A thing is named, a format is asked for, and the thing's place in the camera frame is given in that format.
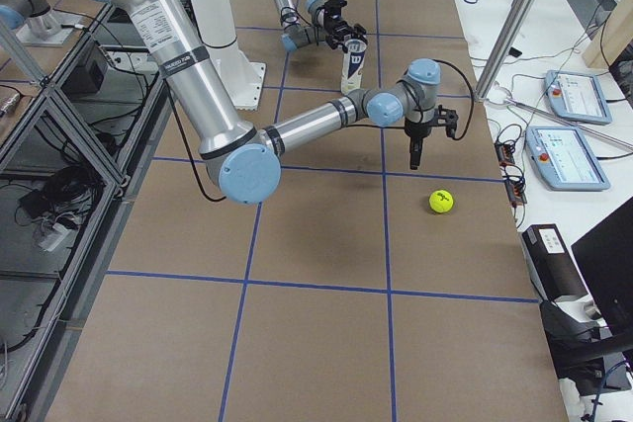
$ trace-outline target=tennis ball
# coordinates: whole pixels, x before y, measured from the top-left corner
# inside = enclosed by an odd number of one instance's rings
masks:
[[[435,212],[449,212],[453,208],[453,196],[446,190],[435,190],[428,199]]]

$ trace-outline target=wire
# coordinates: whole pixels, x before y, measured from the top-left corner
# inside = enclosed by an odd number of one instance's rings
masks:
[[[13,86],[9,86],[7,84],[0,84],[0,88],[7,88],[10,89],[11,91],[14,91],[16,93],[18,93],[20,95],[20,99],[22,98],[32,98],[33,96],[28,96],[26,94],[24,94],[22,91],[20,91],[18,88],[14,88]]]
[[[521,221],[519,221],[516,224],[516,228],[518,229],[519,227],[521,227],[523,225],[523,222],[525,221],[525,216],[527,215],[527,206],[525,204],[523,204],[522,207],[518,207],[518,208],[523,208],[523,216],[521,217]]]
[[[545,79],[545,76],[532,76],[530,74],[523,74],[523,73],[516,73],[513,74],[512,77],[510,78],[510,93],[514,92],[514,78],[516,77],[522,77],[522,78],[530,78],[530,79]]]
[[[501,124],[498,121],[495,121],[494,119],[491,119],[491,118],[486,118],[486,120],[489,123],[493,123],[495,126],[497,126],[497,133],[499,133],[499,131],[501,130]]]
[[[386,127],[380,127],[380,126],[373,126],[371,124],[352,124],[350,126],[347,126],[346,128],[350,128],[350,127],[368,127],[368,128],[393,128],[393,129],[397,129],[397,130],[405,130],[404,127],[399,127],[399,126],[386,126]]]
[[[54,10],[56,10],[57,12],[61,12],[63,14],[71,14],[71,15],[78,15],[78,16],[86,17],[87,19],[90,19],[91,21],[96,22],[101,28],[103,28],[103,30],[105,30],[110,35],[110,37],[112,37],[113,40],[121,47],[121,49],[128,55],[128,59],[130,60],[130,66],[132,68],[132,72],[126,71],[125,69],[117,68],[116,66],[113,66],[112,64],[110,66],[113,69],[117,70],[117,71],[133,74],[136,77],[136,82],[138,83],[138,87],[140,88],[140,91],[141,91],[141,94],[142,94],[142,84],[140,84],[140,80],[138,80],[138,77],[139,76],[143,77],[143,79],[145,81],[145,87],[147,86],[147,79],[145,78],[145,76],[143,74],[140,74],[140,73],[138,73],[135,70],[135,64],[132,61],[132,56],[130,55],[130,53],[128,51],[126,51],[126,48],[124,47],[123,43],[117,38],[117,36],[115,34],[112,33],[112,31],[108,27],[106,27],[106,25],[101,20],[97,19],[96,17],[92,17],[91,15],[84,14],[83,12],[73,12],[73,11],[70,11],[70,10],[61,10],[61,9],[57,9],[57,8],[55,8]],[[90,29],[84,27],[83,30],[85,30],[86,32],[91,34]]]
[[[631,155],[633,155],[633,152],[629,152],[629,153],[623,153],[622,155],[615,155],[613,157],[595,157],[597,160],[617,160],[619,158],[626,158],[626,157],[630,157]]]
[[[24,188],[26,190],[29,190],[31,192],[33,190],[35,190],[35,188],[27,187],[26,185],[22,185],[20,183],[7,183],[6,185],[0,185],[0,190],[2,190],[4,188],[8,188],[8,187],[20,187],[20,188]]]
[[[445,61],[443,59],[433,59],[433,61],[437,63],[445,64],[446,66],[449,66],[453,68],[455,71],[457,71],[457,74],[459,74],[464,80],[464,83],[466,84],[466,87],[468,88],[468,92],[470,93],[470,96],[471,96],[471,108],[470,108],[470,111],[468,112],[468,118],[466,119],[466,125],[464,126],[464,130],[462,131],[462,134],[459,137],[453,137],[453,140],[458,141],[458,140],[463,139],[466,136],[466,133],[468,132],[468,128],[471,125],[473,113],[475,112],[475,90],[473,89],[473,86],[471,85],[470,81],[468,80],[464,72],[461,69],[459,69],[457,66],[455,66],[453,63],[449,61]]]
[[[69,165],[75,165],[75,164],[79,163],[79,159],[78,158],[71,157],[70,155],[68,155],[66,153],[65,149],[63,148],[64,144],[62,144],[62,146],[58,147],[58,146],[54,145],[50,140],[48,140],[48,138],[44,135],[44,133],[40,130],[40,128],[38,126],[34,126],[34,129],[38,133],[40,138],[45,142],[46,145],[48,145],[53,150],[57,150],[59,152],[59,155],[61,156],[61,159],[64,162],[66,162]]]
[[[532,56],[530,58],[517,58],[515,61],[505,61],[504,63],[502,63],[503,65],[509,65],[509,64],[515,64],[515,63],[519,63],[521,61],[534,61],[536,59],[548,59],[548,58],[556,58],[557,56],[560,56],[561,54],[565,53],[566,51],[572,50],[574,51],[576,49],[575,46],[572,46],[570,48],[565,48],[560,50],[558,53],[556,54],[544,54],[542,56]],[[474,56],[470,56],[471,59],[476,60],[476,61],[483,61],[483,62],[488,62],[489,58],[476,58]],[[483,68],[484,65],[474,65],[476,68]]]
[[[182,137],[182,141],[185,145],[185,149],[187,150],[187,156],[189,157],[189,163],[191,164],[191,169],[194,172],[194,177],[196,178],[196,183],[198,184],[198,188],[200,189],[200,193],[212,203],[219,203],[226,200],[226,197],[221,198],[212,198],[207,195],[205,191],[205,187],[202,185],[202,180],[200,180],[200,175],[198,175],[198,169],[196,168],[196,162],[194,161],[194,156],[191,153],[191,148],[189,147],[189,141],[187,140],[187,134],[185,133],[185,129],[182,127],[182,123],[180,122],[180,116],[178,115],[178,111],[176,110],[176,103],[171,94],[171,88],[167,83],[165,83],[167,87],[167,99],[169,100],[169,106],[171,106],[171,110],[174,113],[174,118],[176,119],[176,124],[178,125],[178,130],[180,131],[180,136]]]
[[[597,389],[597,394],[595,395],[595,399],[593,400],[593,410],[591,411],[591,417],[589,418],[589,422],[595,422],[595,413],[597,412],[597,407],[600,401],[600,396],[602,395],[602,391],[606,386],[606,380],[608,380],[609,376],[615,372],[620,366],[626,365],[626,360],[620,361],[619,363],[613,365],[608,369],[604,376],[600,380],[600,386]]]

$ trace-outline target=grid line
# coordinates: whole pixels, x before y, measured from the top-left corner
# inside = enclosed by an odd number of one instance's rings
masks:
[[[284,61],[284,69],[282,72],[282,78],[281,78],[281,88],[279,91],[279,96],[277,98],[277,109],[275,111],[275,123],[278,121],[278,117],[279,117],[279,109],[281,107],[281,98],[283,95],[283,86],[284,83],[286,81],[286,74],[288,71],[288,63],[289,63],[289,57],[290,54],[286,53],[286,58]],[[241,297],[239,300],[239,309],[237,312],[237,320],[235,322],[235,328],[233,331],[233,340],[231,343],[231,348],[230,348],[230,356],[228,359],[228,366],[226,368],[226,378],[225,378],[225,387],[223,390],[223,396],[222,396],[222,404],[220,406],[220,414],[218,416],[218,421],[219,422],[224,422],[225,420],[225,413],[226,413],[226,402],[228,401],[228,391],[230,388],[230,377],[232,374],[232,368],[233,368],[233,363],[234,363],[234,359],[235,359],[235,351],[237,348],[237,339],[239,337],[239,329],[241,326],[241,317],[243,315],[243,309],[244,309],[244,303],[246,301],[246,292],[248,290],[248,278],[250,275],[250,268],[252,265],[252,259],[253,259],[253,254],[254,254],[254,250],[255,250],[255,242],[257,240],[257,231],[259,228],[259,222],[260,222],[260,218],[261,218],[261,211],[263,208],[263,204],[260,203],[259,205],[257,205],[257,215],[255,217],[255,225],[253,228],[253,235],[252,235],[252,239],[251,239],[251,243],[250,243],[250,249],[248,252],[248,262],[246,264],[246,272],[245,272],[245,277],[244,277],[244,284],[242,286],[242,291],[241,291]]]
[[[383,74],[380,49],[379,0],[374,0],[376,15],[376,62],[378,65],[378,87],[383,87]],[[392,268],[389,236],[389,199],[387,194],[387,153],[385,130],[380,129],[381,181],[383,187],[383,229],[385,232],[385,280],[387,285],[387,333],[389,340],[389,383],[392,409],[392,422],[398,422],[398,400],[396,393],[396,349],[394,342],[394,303],[392,299]]]
[[[230,353],[228,355],[228,365],[226,367],[225,386],[222,393],[222,403],[220,405],[219,422],[225,420],[226,402],[228,400],[228,390],[230,388],[230,377],[232,376],[233,363],[235,362],[235,352],[237,351],[237,339],[239,338],[239,330],[241,327],[241,317],[244,313],[244,304],[246,303],[246,291],[248,290],[248,278],[250,277],[250,266],[253,261],[255,252],[255,242],[257,242],[257,232],[259,230],[259,219],[261,217],[262,204],[257,206],[257,214],[255,215],[255,223],[253,225],[253,233],[250,240],[250,249],[248,250],[248,260],[246,262],[246,270],[244,271],[244,280],[241,286],[241,295],[239,296],[239,307],[237,308],[237,318],[233,328],[233,337],[230,343]]]
[[[314,291],[335,291],[349,292],[361,294],[378,294],[386,295],[387,289],[371,288],[371,287],[353,287],[353,286],[336,286],[328,284],[310,284],[303,282],[282,282],[282,281],[265,281],[260,279],[237,279],[231,277],[215,277],[202,276],[195,274],[169,274],[169,273],[153,273],[142,271],[125,271],[125,270],[109,270],[106,272],[109,276],[115,277],[136,277],[142,279],[167,279],[178,281],[199,281],[213,282],[217,284],[248,284],[258,287],[282,287],[288,289],[304,289]],[[538,303],[537,298],[527,298],[523,296],[499,296],[499,295],[472,295],[472,294],[452,294],[444,292],[425,292],[425,291],[408,291],[402,289],[391,289],[392,295],[414,296],[423,298],[446,298],[453,300],[477,300],[490,302],[506,302],[506,303]]]

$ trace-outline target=white table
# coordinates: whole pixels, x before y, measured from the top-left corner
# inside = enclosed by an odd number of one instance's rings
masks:
[[[455,0],[465,38],[469,45],[472,58],[487,58],[497,40],[498,33],[505,21],[512,0],[478,0],[475,4],[464,0]],[[532,79],[513,75],[520,73],[536,77],[544,77],[548,70],[564,69],[578,72],[597,72],[587,68],[583,62],[581,52],[588,46],[589,40],[583,38],[585,28],[577,20],[567,0],[535,0],[530,13],[523,23],[513,46],[520,51],[520,58],[551,56],[571,48],[580,39],[574,51],[542,59],[516,61],[509,57],[497,75],[500,86],[512,90],[512,97],[522,103],[534,106],[538,102],[539,109],[549,111],[547,99],[542,98],[545,88],[543,79]],[[479,77],[485,65],[484,61],[473,59],[476,75]],[[617,84],[610,74],[599,76],[600,85],[607,99],[622,98]],[[488,118],[497,121],[502,127],[518,123],[525,127],[525,122],[507,110],[506,107],[496,106],[486,102]],[[596,129],[631,142],[633,140],[633,110],[626,101],[609,104],[613,115],[613,123],[608,126],[595,126]],[[546,118],[513,109],[534,126],[552,126],[553,122]],[[491,122],[491,134],[497,137],[498,127]],[[502,139],[516,138],[517,128],[508,130]],[[612,156],[625,153],[627,150],[614,147],[586,135],[593,152],[598,156]],[[554,222],[568,246],[582,237],[587,231],[617,209],[633,196],[630,183],[633,158],[602,161],[602,168],[607,175],[611,188],[603,192],[553,192],[541,181],[532,168],[527,154],[523,152],[523,141],[517,143],[515,160],[525,172],[527,188],[525,195],[527,206],[517,211],[517,220],[521,222],[519,231],[531,224]],[[577,319],[587,320],[583,314],[581,302],[571,302],[565,310]],[[633,392],[618,392],[604,394],[600,401],[604,404],[597,412],[596,421],[610,421],[612,419],[633,419]],[[567,398],[566,404],[573,405]],[[584,404],[590,412],[590,397],[584,398]]]

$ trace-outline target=metal pole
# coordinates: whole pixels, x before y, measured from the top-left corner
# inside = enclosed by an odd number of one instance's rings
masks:
[[[543,118],[547,118],[550,121],[553,121],[555,123],[558,124],[562,124],[563,126],[568,126],[568,127],[577,127],[580,130],[582,130],[585,134],[590,135],[594,138],[597,138],[598,140],[602,140],[603,142],[606,143],[610,143],[611,145],[614,145],[616,147],[621,147],[624,150],[629,150],[629,151],[633,151],[633,144],[629,143],[629,142],[625,142],[624,140],[620,140],[619,138],[616,137],[612,137],[610,135],[607,135],[605,133],[602,133],[598,130],[594,130],[592,128],[589,128],[587,126],[583,126],[582,124],[579,123],[575,123],[573,121],[567,121],[566,119],[563,118],[559,118],[558,116],[549,113],[547,111],[543,111],[542,109],[537,109],[533,106],[528,106],[527,104],[524,103],[519,103],[518,101],[514,101],[514,100],[508,100],[507,101],[509,104],[512,104],[513,106],[516,106],[519,109],[522,109],[523,111],[528,111],[532,114],[536,114],[537,116],[541,116]]]
[[[486,98],[486,95],[491,89],[493,81],[495,81],[498,71],[507,57],[507,52],[512,46],[512,43],[514,42],[525,17],[532,7],[533,2],[534,0],[512,1],[510,12],[507,14],[505,24],[503,24],[503,27],[501,28],[497,42],[493,47],[493,51],[491,51],[491,55],[488,58],[484,71],[482,71],[479,83],[477,84],[477,89],[475,90],[475,94],[480,101]]]
[[[7,50],[24,74],[38,83],[46,78],[38,63],[22,46],[18,38],[0,21],[0,45]]]

